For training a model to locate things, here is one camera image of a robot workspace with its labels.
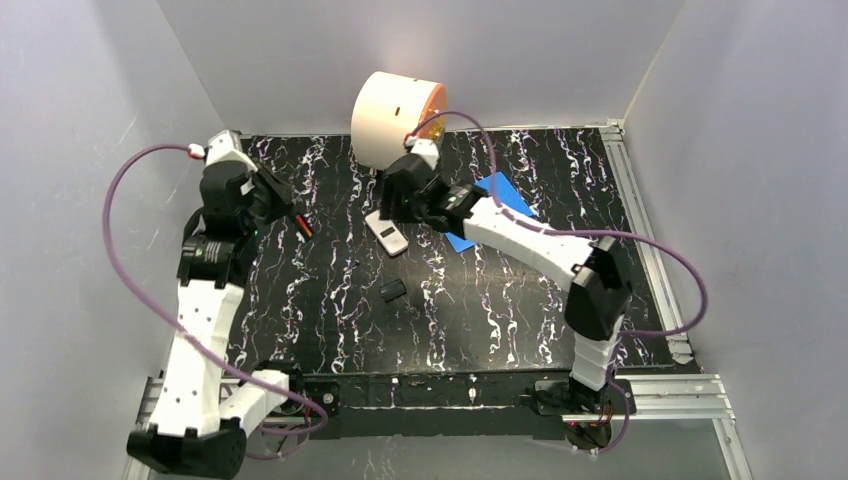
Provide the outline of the white remote control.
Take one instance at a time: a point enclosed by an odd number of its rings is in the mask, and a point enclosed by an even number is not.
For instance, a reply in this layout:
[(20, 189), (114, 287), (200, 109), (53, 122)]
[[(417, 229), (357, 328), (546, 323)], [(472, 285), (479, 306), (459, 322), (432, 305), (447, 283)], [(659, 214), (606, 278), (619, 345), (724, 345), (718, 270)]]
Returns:
[(408, 249), (407, 238), (393, 221), (381, 219), (379, 211), (367, 214), (365, 224), (390, 257), (396, 257)]

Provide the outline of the black battery cover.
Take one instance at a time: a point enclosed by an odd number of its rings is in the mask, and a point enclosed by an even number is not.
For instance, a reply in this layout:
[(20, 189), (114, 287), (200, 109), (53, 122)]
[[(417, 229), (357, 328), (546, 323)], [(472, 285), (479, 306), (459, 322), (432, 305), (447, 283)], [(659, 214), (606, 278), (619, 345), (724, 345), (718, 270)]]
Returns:
[(379, 288), (380, 298), (385, 303), (390, 303), (407, 294), (407, 288), (401, 279), (394, 279)]

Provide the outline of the black remote control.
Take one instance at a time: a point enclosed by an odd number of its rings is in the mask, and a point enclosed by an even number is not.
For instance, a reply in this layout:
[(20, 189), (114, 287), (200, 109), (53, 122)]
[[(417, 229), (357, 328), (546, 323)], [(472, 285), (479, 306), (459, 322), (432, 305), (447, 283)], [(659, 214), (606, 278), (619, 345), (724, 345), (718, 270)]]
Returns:
[(305, 208), (297, 202), (285, 203), (284, 217), (295, 227), (303, 243), (309, 243), (314, 237), (314, 230), (306, 217)]

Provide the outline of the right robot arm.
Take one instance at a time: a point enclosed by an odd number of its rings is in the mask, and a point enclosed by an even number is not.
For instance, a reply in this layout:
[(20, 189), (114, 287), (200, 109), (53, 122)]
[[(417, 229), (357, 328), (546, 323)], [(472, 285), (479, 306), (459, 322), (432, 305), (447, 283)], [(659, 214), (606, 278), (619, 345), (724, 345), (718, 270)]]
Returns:
[(497, 204), (493, 192), (470, 183), (448, 184), (418, 154), (403, 155), (383, 177), (382, 218), (423, 223), (490, 247), (560, 288), (565, 295), (563, 316), (575, 337), (566, 398), (576, 408), (599, 410), (633, 293), (623, 245), (601, 234), (550, 235), (546, 225)]

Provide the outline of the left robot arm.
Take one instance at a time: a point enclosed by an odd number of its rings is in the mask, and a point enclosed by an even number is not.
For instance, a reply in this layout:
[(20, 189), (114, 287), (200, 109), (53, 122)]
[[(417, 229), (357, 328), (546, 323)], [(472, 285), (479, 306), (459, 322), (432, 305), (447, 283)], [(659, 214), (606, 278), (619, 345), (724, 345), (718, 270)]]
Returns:
[[(257, 253), (256, 230), (291, 210), (280, 181), (242, 154), (208, 160), (203, 205), (187, 223), (177, 270), (177, 320), (199, 344), (226, 353), (231, 325)], [(128, 454), (162, 474), (232, 479), (249, 435), (288, 397), (241, 381), (220, 397), (222, 367), (174, 337), (160, 396)]]

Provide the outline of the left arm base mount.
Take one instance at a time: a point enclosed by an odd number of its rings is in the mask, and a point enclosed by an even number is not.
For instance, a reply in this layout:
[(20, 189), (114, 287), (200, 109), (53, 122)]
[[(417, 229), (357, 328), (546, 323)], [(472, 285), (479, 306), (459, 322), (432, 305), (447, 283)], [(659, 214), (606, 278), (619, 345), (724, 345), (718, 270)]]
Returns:
[(341, 385), (339, 382), (323, 378), (306, 378), (302, 394), (318, 404), (330, 418), (339, 414), (341, 406)]

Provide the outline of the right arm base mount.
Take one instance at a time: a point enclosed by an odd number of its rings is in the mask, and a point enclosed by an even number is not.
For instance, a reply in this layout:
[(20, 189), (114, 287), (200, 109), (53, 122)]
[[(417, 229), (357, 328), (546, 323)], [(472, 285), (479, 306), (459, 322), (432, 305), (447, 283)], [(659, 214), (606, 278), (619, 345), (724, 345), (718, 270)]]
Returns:
[(531, 404), (543, 416), (591, 415), (602, 411), (608, 413), (612, 407), (614, 415), (623, 415), (625, 409), (637, 412), (631, 383), (624, 379), (608, 382), (599, 391), (594, 391), (572, 378), (536, 381), (528, 391)]

